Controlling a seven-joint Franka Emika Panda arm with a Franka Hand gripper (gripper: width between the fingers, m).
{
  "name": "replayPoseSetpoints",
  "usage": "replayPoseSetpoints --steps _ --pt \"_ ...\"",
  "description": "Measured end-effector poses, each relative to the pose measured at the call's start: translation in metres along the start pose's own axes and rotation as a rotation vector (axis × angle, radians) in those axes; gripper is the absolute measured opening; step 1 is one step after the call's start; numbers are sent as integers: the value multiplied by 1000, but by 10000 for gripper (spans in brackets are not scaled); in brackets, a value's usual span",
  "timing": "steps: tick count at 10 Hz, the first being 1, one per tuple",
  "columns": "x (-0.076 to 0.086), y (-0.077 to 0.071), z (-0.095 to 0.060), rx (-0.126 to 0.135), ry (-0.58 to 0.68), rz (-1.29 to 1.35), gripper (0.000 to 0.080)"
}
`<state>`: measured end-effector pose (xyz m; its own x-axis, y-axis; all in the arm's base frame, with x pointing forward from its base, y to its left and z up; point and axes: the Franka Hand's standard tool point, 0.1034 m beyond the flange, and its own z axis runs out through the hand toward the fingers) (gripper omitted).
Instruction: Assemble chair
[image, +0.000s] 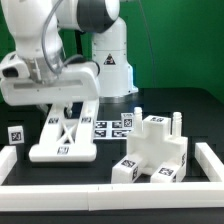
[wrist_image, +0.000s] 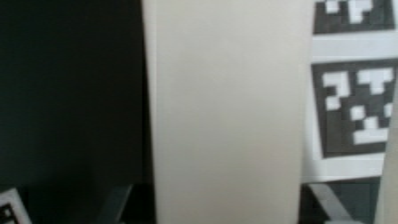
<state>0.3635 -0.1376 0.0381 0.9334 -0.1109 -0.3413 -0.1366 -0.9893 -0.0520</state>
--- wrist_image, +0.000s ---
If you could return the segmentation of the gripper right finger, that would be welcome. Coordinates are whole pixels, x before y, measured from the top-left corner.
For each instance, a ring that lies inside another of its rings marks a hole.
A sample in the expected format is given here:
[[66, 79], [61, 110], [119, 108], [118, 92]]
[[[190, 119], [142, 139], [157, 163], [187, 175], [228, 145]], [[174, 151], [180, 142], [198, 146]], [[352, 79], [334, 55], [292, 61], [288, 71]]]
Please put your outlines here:
[[349, 213], [327, 184], [306, 185], [311, 199], [301, 204], [299, 224], [363, 224]]

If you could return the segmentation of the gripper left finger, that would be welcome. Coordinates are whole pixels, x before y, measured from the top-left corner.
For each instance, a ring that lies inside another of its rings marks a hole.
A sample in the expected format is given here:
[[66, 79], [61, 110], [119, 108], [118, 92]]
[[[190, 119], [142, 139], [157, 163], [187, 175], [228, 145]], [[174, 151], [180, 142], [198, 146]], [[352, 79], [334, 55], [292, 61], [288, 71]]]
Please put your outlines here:
[[157, 224], [151, 184], [130, 184], [112, 189], [93, 224]]

